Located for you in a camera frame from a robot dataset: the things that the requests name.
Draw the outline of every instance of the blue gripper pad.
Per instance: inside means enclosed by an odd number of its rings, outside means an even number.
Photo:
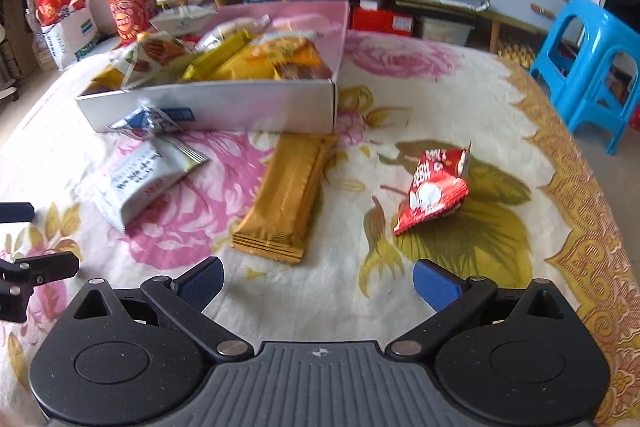
[[[467,283],[428,259],[420,259],[414,266],[414,288],[437,312],[442,311],[467,289]]]
[[[179,277],[177,295],[199,311],[202,311],[220,293],[225,282],[225,269],[220,259],[203,261]]]

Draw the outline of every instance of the red snack wrapper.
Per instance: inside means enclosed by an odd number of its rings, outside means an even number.
[[[458,209],[469,193],[466,166],[469,149],[425,151],[420,156],[408,201],[402,206],[396,235],[428,219],[446,216]]]

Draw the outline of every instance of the snack box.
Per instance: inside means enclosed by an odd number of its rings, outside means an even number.
[[[337,110],[337,77],[349,24],[347,1],[301,0],[238,4],[218,9],[203,33],[238,17],[271,20],[319,14],[334,31],[315,40],[322,60],[334,72],[326,80],[236,80],[143,87],[130,91],[80,94],[78,105],[96,132],[121,120],[143,103],[183,115],[185,130],[265,131],[331,134]]]

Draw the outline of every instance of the red bucket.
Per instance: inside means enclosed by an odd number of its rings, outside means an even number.
[[[158,13],[156,0],[108,0],[120,34],[122,44],[136,41],[139,33],[146,31],[149,20]]]

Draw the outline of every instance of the table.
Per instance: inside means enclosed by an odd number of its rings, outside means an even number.
[[[92,203],[95,183],[135,142],[94,134],[74,101],[105,63],[105,55],[90,57],[66,72],[0,151],[0,200],[38,209],[32,226],[2,226],[0,255],[72,250],[82,260],[75,279],[36,289],[26,324],[0,327],[0,404],[31,425],[42,419],[26,390],[28,364],[87,279],[137,287],[211,254],[222,259],[226,281],[206,314],[254,347],[262,339],[385,346],[433,313],[412,287],[410,269],[421,257],[507,287],[547,277],[609,362],[612,384],[597,422],[639,416],[638,285],[598,182],[524,70],[467,48],[350,33],[340,139],[324,169],[308,251],[290,267],[229,246],[276,143],[270,134],[186,134],[210,162],[148,208],[129,235],[109,227]],[[470,140],[462,208],[394,239],[420,152]]]

